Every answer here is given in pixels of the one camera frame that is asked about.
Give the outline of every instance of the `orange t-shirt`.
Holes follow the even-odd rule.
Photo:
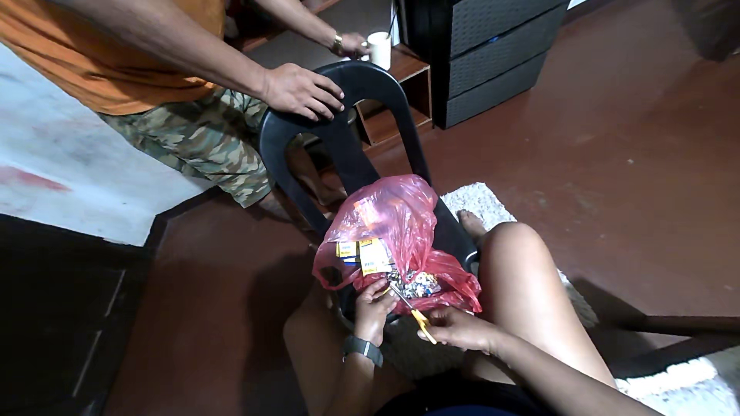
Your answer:
[[[223,35],[223,0],[175,0],[206,30]],[[215,87],[124,45],[45,0],[0,0],[0,41],[91,110],[133,114],[203,98]]]

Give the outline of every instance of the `man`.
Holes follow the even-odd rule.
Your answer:
[[[340,56],[366,54],[298,0],[255,0],[296,33]],[[223,0],[0,0],[0,40],[137,149],[204,176],[242,207],[287,218],[250,144],[276,110],[333,118],[341,89],[295,64],[263,68],[223,41]],[[322,203],[338,199],[305,150],[291,168]]]

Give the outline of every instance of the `gold watch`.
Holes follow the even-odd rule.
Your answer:
[[[342,36],[339,33],[334,34],[334,44],[332,45],[332,51],[335,53],[341,53],[344,50],[342,46]]]

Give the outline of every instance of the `shorts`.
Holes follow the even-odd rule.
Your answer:
[[[271,190],[256,150],[266,110],[256,98],[219,89],[196,101],[98,116],[135,148],[184,175],[208,178],[246,208]]]
[[[417,381],[417,388],[392,398],[376,416],[424,415],[451,406],[478,405],[521,416],[554,416],[519,386],[491,381],[473,381],[450,370]]]

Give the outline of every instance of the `camouflage shorts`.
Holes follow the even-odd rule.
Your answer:
[[[210,179],[246,208],[270,192],[256,150],[266,109],[256,98],[220,89],[143,113],[98,115],[135,148],[184,175]]]

